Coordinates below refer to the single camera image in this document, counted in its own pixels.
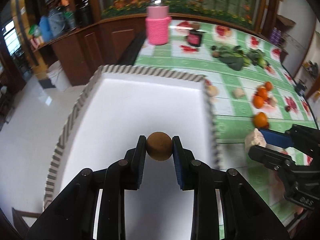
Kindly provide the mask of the beige sugarcane chunk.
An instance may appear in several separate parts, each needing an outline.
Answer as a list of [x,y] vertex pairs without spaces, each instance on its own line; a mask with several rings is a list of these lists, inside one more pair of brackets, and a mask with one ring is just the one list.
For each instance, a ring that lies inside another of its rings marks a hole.
[[248,153],[252,146],[266,147],[267,143],[263,134],[259,129],[255,128],[251,133],[245,137],[245,151]]
[[233,94],[233,97],[235,99],[241,99],[243,97],[246,96],[246,93],[244,92],[244,90],[242,88],[235,88],[233,91],[232,91],[232,94]]
[[211,85],[207,87],[207,92],[210,97],[216,97],[219,94],[219,89]]

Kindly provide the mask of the orange tangerine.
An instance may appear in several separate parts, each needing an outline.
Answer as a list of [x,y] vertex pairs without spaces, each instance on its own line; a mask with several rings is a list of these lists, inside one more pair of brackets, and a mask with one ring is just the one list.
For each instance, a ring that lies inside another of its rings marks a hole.
[[256,128],[269,128],[268,118],[265,113],[259,112],[253,116],[253,125]]
[[266,90],[269,92],[273,89],[273,85],[270,81],[265,82],[264,87],[266,88]]
[[258,87],[256,95],[266,101],[268,99],[268,90],[265,87]]
[[255,108],[260,109],[264,106],[264,99],[258,95],[253,96],[252,104]]

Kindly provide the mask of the brown round longan fruit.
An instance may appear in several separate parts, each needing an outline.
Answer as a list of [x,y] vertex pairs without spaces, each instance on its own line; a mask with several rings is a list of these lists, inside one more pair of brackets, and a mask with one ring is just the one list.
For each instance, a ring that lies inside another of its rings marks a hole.
[[153,132],[146,141],[148,155],[156,161],[166,161],[172,155],[172,139],[164,132]]

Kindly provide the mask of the green fruit print tablecloth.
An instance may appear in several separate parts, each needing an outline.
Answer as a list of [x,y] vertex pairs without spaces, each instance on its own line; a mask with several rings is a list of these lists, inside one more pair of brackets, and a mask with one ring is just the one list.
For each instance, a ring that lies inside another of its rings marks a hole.
[[[278,132],[290,129],[293,124],[315,128],[317,124],[308,102],[295,92],[293,78],[281,65],[277,47],[242,31],[201,23],[202,44],[193,48],[186,41],[191,24],[191,21],[173,20],[169,42],[162,46],[145,42],[135,63],[204,75],[208,85],[219,89],[218,96],[211,99],[219,144],[218,166],[222,170],[237,169],[287,225],[294,219],[296,207],[284,199],[276,174],[248,157],[244,141],[254,129],[253,116],[259,112],[266,114],[270,128]],[[244,52],[260,49],[268,66],[250,64],[240,71],[232,70],[212,56],[212,47],[221,46],[241,46]],[[252,104],[253,96],[267,81],[273,89],[268,92],[264,106],[257,109]],[[232,91],[237,87],[244,90],[245,97],[233,97]]]

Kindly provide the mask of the white tray with striped rim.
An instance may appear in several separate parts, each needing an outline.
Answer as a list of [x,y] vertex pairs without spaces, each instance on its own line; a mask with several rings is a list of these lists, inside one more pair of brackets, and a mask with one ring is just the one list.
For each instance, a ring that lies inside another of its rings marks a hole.
[[[196,159],[219,167],[208,72],[105,65],[78,97],[56,143],[44,207],[84,168],[109,167],[153,132],[178,136]],[[127,239],[190,239],[193,191],[182,191],[172,159],[145,160],[137,191],[125,192]]]

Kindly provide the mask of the green bok choy right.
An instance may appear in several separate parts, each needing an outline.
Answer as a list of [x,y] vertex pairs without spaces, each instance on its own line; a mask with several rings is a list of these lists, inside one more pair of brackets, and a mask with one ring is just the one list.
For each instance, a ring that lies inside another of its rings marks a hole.
[[261,68],[266,68],[268,66],[268,62],[264,59],[264,56],[264,52],[260,49],[250,49],[247,53],[247,57],[252,61],[252,64]]

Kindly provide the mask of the green bok choy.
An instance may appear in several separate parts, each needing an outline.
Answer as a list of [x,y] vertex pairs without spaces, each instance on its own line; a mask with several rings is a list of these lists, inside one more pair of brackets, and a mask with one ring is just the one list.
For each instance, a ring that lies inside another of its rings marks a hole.
[[252,64],[261,68],[266,68],[268,66],[268,62],[264,59],[264,56],[264,52],[260,49],[250,49],[247,53],[247,57],[252,61]]
[[251,60],[241,46],[221,46],[219,48],[219,60],[235,71],[240,71],[243,67],[248,67],[251,64]]

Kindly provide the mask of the green bok choy left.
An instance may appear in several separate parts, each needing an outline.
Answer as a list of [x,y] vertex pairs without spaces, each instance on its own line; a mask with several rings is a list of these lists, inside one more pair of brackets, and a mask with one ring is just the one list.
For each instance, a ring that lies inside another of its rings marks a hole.
[[251,60],[241,46],[221,46],[219,48],[219,60],[235,71],[240,71],[243,67],[248,67],[251,64]]

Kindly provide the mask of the small brown kiwi fruit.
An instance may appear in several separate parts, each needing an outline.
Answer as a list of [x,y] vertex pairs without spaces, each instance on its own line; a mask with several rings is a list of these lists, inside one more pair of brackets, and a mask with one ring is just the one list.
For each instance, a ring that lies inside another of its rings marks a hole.
[[218,51],[213,51],[212,56],[215,58],[218,58],[218,57],[220,57],[220,53]]

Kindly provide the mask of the wooden chair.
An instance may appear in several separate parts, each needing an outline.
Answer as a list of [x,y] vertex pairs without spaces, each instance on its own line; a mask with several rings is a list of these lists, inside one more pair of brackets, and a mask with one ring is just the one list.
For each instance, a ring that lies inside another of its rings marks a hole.
[[33,213],[27,211],[16,210],[12,208],[12,218],[14,227],[20,236],[25,239],[29,229],[35,223],[35,221],[40,217],[40,213]]

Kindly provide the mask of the white plastic bucket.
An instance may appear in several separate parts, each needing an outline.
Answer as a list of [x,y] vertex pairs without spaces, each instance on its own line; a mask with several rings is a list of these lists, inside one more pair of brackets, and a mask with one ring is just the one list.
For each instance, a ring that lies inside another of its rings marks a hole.
[[47,75],[52,83],[59,91],[64,92],[68,88],[70,88],[72,85],[65,74],[61,62],[56,61],[54,62],[48,69],[47,69]]

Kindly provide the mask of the small black red jar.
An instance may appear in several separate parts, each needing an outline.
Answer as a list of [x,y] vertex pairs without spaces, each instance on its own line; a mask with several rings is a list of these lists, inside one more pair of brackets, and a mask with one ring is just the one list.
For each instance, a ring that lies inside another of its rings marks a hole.
[[186,41],[193,47],[200,47],[202,44],[204,32],[196,29],[191,29],[187,35]]

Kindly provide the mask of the wooden cabinet counter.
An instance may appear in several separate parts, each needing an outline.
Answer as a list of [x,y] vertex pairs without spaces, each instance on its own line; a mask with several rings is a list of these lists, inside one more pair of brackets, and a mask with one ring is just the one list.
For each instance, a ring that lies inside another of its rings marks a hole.
[[116,64],[127,47],[145,30],[146,14],[132,14],[100,20],[77,28],[41,45],[54,57],[73,86],[85,85],[100,65]]

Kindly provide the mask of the pink knitted sleeve bottle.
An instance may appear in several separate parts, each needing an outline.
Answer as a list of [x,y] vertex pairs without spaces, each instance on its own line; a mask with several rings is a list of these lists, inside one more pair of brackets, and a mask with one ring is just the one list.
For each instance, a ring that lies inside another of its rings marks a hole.
[[169,6],[167,0],[149,0],[146,8],[146,36],[151,45],[160,46],[169,40]]

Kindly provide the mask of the grey thermos kettle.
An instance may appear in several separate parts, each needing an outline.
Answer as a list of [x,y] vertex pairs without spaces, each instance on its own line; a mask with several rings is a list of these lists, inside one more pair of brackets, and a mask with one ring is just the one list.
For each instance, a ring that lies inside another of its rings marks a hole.
[[62,12],[51,8],[48,14],[48,22],[54,36],[65,32],[66,22]]

